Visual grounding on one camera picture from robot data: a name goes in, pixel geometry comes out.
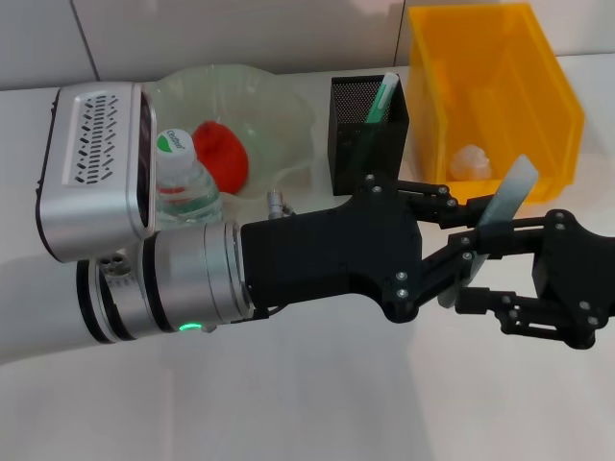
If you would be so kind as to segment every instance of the white wall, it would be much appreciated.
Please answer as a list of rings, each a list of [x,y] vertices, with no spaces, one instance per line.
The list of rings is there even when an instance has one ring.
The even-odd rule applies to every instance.
[[[74,5],[100,77],[146,80],[205,63],[244,62],[273,72],[405,64],[408,6],[495,2],[74,0]],[[615,1],[530,2],[558,55],[615,52]],[[0,60],[0,89],[95,78],[69,0],[2,1]]]
[[[2,0],[0,62],[0,89],[94,79],[68,0]]]

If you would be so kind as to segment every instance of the green pen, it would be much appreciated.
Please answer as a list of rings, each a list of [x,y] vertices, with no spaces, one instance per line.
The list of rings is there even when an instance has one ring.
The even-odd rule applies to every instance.
[[[400,78],[397,74],[393,74],[392,72],[384,74],[381,86],[378,88],[378,93],[376,93],[374,103],[369,109],[365,123],[380,123],[382,121],[384,113],[388,109],[388,105],[393,97],[395,86],[397,86],[399,81]]]

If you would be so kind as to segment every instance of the bottle cap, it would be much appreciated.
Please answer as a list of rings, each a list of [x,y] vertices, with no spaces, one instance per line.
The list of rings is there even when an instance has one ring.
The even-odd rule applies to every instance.
[[[194,143],[184,130],[165,130],[156,141],[157,166],[162,178],[172,178],[187,172],[196,160]]]

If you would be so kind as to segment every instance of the green led light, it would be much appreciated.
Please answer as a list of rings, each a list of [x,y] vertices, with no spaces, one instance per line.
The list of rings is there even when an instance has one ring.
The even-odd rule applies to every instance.
[[[184,324],[180,327],[180,331],[187,331],[189,329],[201,329],[203,326],[201,324]]]

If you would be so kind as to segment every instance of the camera vent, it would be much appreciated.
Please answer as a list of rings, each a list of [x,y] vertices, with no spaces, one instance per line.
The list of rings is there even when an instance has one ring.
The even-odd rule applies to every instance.
[[[118,99],[96,92],[82,100],[71,169],[72,184],[92,185],[113,174]]]

